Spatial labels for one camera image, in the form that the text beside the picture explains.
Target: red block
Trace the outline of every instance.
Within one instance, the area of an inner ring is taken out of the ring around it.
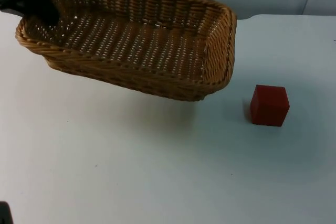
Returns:
[[[256,85],[250,110],[253,124],[281,127],[289,110],[286,89]]]

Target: wicker basket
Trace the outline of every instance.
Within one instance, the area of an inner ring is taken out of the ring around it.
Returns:
[[[23,18],[16,38],[50,67],[176,100],[225,87],[236,15],[210,0],[53,0],[61,19]]]

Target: white tabletop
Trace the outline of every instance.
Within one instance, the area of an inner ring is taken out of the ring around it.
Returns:
[[[71,76],[0,14],[0,200],[16,224],[334,223],[336,17],[238,22],[229,86],[184,103]],[[285,86],[282,128],[246,121]]]

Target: basket bottom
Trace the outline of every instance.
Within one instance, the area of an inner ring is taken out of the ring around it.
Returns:
[[[55,70],[72,74],[75,76],[87,77],[90,79],[107,82],[123,88],[140,91],[145,94],[151,94],[173,100],[189,101],[189,102],[196,102],[203,100],[205,98],[205,95],[203,93],[198,92],[197,90],[186,89],[184,87],[176,87],[174,91],[172,90],[168,91],[162,89],[162,85],[160,84],[157,84],[156,85],[157,87],[153,87],[152,84],[150,87],[146,88],[146,86],[148,85],[147,81],[143,81],[141,85],[140,83],[141,81],[139,79],[134,81],[131,81],[129,79],[125,80],[125,78],[123,78],[122,76],[118,76],[116,74],[107,78],[107,76],[104,75],[101,71],[97,71],[95,69],[85,69],[81,67],[81,69],[79,70],[78,67],[76,66],[69,66],[68,64],[53,62],[47,59],[46,61],[48,65]]]

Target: woven basket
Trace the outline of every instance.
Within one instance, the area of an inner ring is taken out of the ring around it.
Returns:
[[[236,15],[210,0],[52,0],[57,26],[23,18],[19,43],[50,67],[176,100],[225,87]]]

